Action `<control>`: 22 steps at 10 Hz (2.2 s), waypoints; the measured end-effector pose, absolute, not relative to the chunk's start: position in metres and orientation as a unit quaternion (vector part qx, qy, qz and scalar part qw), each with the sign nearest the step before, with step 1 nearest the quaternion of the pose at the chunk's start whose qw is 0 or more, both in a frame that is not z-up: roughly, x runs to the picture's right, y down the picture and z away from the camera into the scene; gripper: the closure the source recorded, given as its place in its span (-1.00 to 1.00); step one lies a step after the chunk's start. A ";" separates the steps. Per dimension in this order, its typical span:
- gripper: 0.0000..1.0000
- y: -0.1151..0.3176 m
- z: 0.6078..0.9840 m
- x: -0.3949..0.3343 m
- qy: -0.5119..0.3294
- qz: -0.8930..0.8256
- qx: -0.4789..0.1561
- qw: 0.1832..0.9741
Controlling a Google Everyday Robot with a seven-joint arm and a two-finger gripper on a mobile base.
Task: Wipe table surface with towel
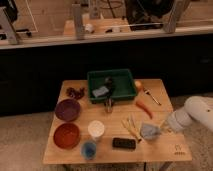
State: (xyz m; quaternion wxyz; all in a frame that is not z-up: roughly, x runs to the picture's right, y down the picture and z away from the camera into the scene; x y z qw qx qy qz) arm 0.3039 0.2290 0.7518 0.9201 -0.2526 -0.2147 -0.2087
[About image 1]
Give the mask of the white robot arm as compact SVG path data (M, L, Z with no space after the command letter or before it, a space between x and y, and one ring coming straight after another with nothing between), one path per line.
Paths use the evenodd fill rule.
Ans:
M194 121L213 132L213 97L191 96L187 98L182 107L167 116L161 129L179 133Z

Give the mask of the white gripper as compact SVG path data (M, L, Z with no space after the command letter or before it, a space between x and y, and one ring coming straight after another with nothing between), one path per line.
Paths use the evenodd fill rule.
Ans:
M184 108L179 108L168 115L161 128L175 133L182 132L192 124L193 120Z

